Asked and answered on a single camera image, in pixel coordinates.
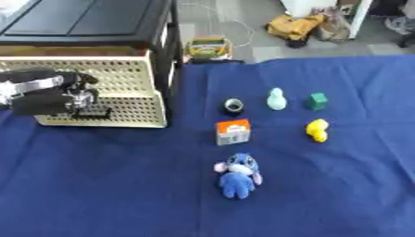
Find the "small cardboard box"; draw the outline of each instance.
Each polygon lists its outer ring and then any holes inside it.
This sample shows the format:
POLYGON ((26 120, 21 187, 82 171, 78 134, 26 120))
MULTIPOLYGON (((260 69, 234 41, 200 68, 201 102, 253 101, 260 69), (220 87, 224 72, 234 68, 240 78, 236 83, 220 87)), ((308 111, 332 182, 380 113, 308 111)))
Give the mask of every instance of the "small cardboard box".
POLYGON ((216 124, 217 145, 246 143, 251 135, 248 119, 224 121, 216 124))

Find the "yellow toy duck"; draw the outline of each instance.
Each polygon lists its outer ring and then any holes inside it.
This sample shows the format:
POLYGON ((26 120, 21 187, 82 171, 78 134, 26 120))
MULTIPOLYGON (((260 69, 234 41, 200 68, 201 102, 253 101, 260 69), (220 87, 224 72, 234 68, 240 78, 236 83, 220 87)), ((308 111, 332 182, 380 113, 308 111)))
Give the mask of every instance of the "yellow toy duck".
POLYGON ((329 123, 320 118, 310 122, 307 125, 306 131, 307 134, 310 135, 314 141, 318 143, 324 143, 328 139, 327 129, 329 128, 329 123))

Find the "plush toy ear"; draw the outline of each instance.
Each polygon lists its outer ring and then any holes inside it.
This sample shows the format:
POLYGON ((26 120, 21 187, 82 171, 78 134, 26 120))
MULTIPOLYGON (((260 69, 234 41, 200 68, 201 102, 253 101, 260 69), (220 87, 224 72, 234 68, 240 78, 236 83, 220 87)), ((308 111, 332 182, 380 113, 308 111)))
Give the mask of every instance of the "plush toy ear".
POLYGON ((216 163, 214 167, 215 171, 218 173, 223 173, 226 170, 228 170, 228 167, 226 166, 225 162, 216 163))
POLYGON ((262 175, 260 173, 258 173, 258 172, 255 173, 253 178, 254 178, 254 183, 256 185, 261 185, 262 184, 263 180, 262 180, 262 175))

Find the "yellow bag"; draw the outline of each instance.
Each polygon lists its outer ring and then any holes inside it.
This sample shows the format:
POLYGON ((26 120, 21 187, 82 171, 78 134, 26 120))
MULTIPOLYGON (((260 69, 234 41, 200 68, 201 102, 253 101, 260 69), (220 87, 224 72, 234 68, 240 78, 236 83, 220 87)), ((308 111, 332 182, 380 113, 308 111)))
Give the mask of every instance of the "yellow bag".
POLYGON ((308 16, 303 19, 282 15, 268 24, 267 31, 284 39, 299 41, 306 39, 308 34, 323 21, 323 15, 308 16))

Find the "beige plastic crate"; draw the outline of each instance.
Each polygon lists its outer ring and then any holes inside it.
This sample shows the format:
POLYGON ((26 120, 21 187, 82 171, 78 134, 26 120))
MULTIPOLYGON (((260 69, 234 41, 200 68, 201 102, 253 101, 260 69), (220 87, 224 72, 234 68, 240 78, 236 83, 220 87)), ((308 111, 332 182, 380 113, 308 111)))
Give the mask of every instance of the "beige plastic crate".
MULTIPOLYGON (((164 128, 167 126, 162 95, 156 90, 150 51, 145 56, 0 56, 0 71, 47 67, 62 71, 87 73, 99 79, 91 86, 100 93, 100 111, 91 108, 85 113, 101 115, 102 107, 112 109, 111 119, 74 119, 71 115, 36 116, 48 126, 104 126, 164 128)), ((171 68, 170 81, 174 75, 171 68)))

